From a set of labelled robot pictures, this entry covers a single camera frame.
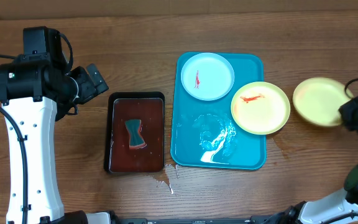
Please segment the yellow plate with long smear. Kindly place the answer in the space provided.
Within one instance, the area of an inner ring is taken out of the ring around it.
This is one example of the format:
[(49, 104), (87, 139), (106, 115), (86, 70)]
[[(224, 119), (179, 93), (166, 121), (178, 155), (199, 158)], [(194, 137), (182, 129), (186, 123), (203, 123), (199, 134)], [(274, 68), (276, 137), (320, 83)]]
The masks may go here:
[(322, 127), (342, 124), (339, 108), (354, 96), (331, 78), (315, 77), (302, 81), (293, 92), (293, 105), (306, 121)]

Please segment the teal and red sponge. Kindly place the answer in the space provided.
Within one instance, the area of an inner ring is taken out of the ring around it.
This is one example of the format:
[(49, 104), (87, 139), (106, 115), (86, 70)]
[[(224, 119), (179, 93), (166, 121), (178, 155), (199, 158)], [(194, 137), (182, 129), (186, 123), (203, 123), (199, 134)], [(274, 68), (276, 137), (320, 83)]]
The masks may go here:
[(142, 121), (140, 119), (130, 119), (125, 122), (129, 134), (129, 149), (142, 149), (147, 144), (141, 135)]

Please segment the yellow plate with small smear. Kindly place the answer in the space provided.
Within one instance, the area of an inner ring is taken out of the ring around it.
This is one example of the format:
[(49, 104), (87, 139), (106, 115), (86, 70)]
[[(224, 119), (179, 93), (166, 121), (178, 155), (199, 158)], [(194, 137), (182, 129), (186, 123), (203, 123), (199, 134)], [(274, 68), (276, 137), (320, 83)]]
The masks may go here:
[(231, 114), (236, 124), (251, 134), (269, 135), (284, 127), (290, 117), (290, 101), (278, 86), (252, 82), (234, 94)]

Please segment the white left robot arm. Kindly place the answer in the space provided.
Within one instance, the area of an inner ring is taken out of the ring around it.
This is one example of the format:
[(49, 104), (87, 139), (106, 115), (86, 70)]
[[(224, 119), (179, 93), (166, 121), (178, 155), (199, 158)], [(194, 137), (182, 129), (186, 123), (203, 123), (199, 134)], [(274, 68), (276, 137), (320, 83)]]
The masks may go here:
[(65, 212), (54, 152), (55, 122), (107, 89), (95, 65), (72, 68), (63, 54), (20, 55), (0, 65), (11, 173), (7, 223), (113, 223), (111, 212)]

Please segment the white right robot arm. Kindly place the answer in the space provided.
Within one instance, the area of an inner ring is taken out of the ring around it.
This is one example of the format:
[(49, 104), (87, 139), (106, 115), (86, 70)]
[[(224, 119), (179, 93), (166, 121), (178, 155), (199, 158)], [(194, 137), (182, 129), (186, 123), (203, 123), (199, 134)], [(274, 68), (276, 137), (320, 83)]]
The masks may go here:
[[(358, 96), (339, 109), (345, 127), (358, 134)], [(272, 223), (350, 223), (358, 220), (358, 164), (344, 187), (314, 202), (301, 202), (270, 217)]]

